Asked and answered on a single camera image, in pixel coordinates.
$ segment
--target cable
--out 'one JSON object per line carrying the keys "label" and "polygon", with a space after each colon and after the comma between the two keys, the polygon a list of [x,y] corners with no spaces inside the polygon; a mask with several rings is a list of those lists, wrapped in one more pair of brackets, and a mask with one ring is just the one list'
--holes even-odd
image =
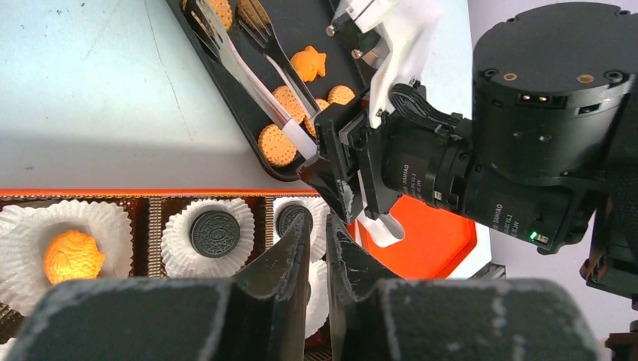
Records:
{"label": "cable", "polygon": [[427,129],[434,130],[441,125],[455,128],[459,123],[459,119],[436,110],[413,86],[408,84],[395,84],[388,97],[402,117]]}

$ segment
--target paper cup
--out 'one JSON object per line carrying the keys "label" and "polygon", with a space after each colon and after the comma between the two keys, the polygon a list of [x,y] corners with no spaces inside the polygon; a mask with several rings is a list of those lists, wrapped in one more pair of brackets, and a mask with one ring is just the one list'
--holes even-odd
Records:
{"label": "paper cup", "polygon": [[[239,224],[237,245],[225,256],[210,258],[198,253],[190,241],[193,223],[209,211],[231,214]],[[171,216],[162,234],[162,260],[171,278],[225,278],[234,275],[246,263],[254,246],[255,219],[243,199],[205,199],[190,203],[181,213]]]}
{"label": "paper cup", "polygon": [[277,230],[277,222],[281,212],[290,205],[300,205],[312,215],[310,232],[310,262],[317,261],[326,254],[326,217],[330,208],[321,197],[281,197],[272,203],[274,214],[274,231],[272,243],[277,243],[281,236]]}
{"label": "paper cup", "polygon": [[15,341],[15,338],[9,338],[7,342],[5,342],[4,344],[0,344],[0,361],[4,360],[5,357],[9,354],[11,346],[14,345]]}
{"label": "paper cup", "polygon": [[330,312],[328,305],[328,277],[326,262],[310,264],[308,271],[310,299],[305,307],[305,337],[314,335],[325,323]]}
{"label": "paper cup", "polygon": [[46,208],[4,207],[0,212],[0,302],[23,316],[52,287],[42,257],[70,229],[91,235],[105,255],[98,277],[127,278],[133,246],[124,208],[107,202],[61,201]]}

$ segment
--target fork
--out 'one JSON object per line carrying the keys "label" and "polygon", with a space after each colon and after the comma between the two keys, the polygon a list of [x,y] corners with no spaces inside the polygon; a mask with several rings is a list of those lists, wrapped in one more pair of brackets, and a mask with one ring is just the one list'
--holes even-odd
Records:
{"label": "fork", "polygon": [[239,27],[247,35],[251,45],[264,55],[290,87],[309,119],[321,112],[317,101],[279,44],[272,22],[259,0],[239,0],[236,12]]}
{"label": "fork", "polygon": [[195,21],[197,26],[190,22],[195,30],[194,33],[215,55],[215,61],[220,63],[246,89],[251,98],[293,142],[304,158],[313,157],[317,152],[316,143],[292,119],[250,67],[246,65],[208,2],[206,0],[188,0],[184,13],[189,14]]}

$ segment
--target scratch on table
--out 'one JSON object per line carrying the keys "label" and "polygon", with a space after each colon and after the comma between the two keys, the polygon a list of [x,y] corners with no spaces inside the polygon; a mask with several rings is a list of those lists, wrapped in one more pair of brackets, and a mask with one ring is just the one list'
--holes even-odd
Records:
{"label": "scratch on table", "polygon": [[108,15],[108,18],[106,19],[106,21],[104,21],[104,23],[102,24],[102,27],[100,28],[100,31],[98,32],[98,35],[96,36],[95,39],[93,39],[93,43],[91,44],[91,47],[89,48],[89,51],[87,51],[87,54],[82,59],[83,62],[85,62],[87,59],[89,59],[89,56],[91,55],[91,53],[93,52],[93,49],[95,49],[96,45],[98,44],[98,41],[102,37],[102,34],[104,34],[104,31],[106,31],[106,28],[108,27],[108,24],[111,23],[111,20],[113,19],[113,15],[115,15],[115,11],[117,11],[117,9],[120,8],[120,4],[122,4],[122,1],[123,0],[119,0],[117,2],[115,7],[113,8],[113,10],[111,10],[111,13]]}
{"label": "scratch on table", "polygon": [[153,43],[155,43],[155,51],[157,51],[157,57],[159,58],[159,63],[162,64],[162,66],[164,66],[164,62],[162,61],[162,56],[160,55],[160,48],[157,46],[157,39],[155,39],[155,31],[153,30],[153,23],[150,21],[150,14],[148,12],[148,3],[146,1],[147,0],[144,0],[144,6],[146,7],[146,17],[148,18],[148,25],[150,26],[150,33],[153,35]]}
{"label": "scratch on table", "polygon": [[193,140],[193,136],[190,134],[190,129],[188,129],[188,125],[186,124],[186,119],[184,119],[184,112],[181,111],[181,106],[179,105],[179,100],[178,100],[178,94],[175,92],[175,87],[173,86],[171,77],[169,77],[169,73],[167,73],[166,70],[164,71],[164,74],[166,75],[166,79],[169,80],[169,84],[171,84],[171,90],[173,91],[173,96],[175,97],[175,104],[178,105],[178,109],[181,115],[181,120],[182,122],[184,122],[184,128],[186,128],[186,132],[188,133],[188,138],[190,140]]}

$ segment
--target orange fish-shaped snack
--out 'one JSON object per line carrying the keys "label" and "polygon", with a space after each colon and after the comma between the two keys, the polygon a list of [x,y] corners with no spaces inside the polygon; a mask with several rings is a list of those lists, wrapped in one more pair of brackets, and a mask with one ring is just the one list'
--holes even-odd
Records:
{"label": "orange fish-shaped snack", "polygon": [[313,81],[317,75],[326,76],[326,54],[317,52],[311,46],[295,54],[290,63],[303,81]]}
{"label": "orange fish-shaped snack", "polygon": [[56,236],[44,252],[44,274],[52,284],[96,278],[104,258],[93,237],[72,229]]}

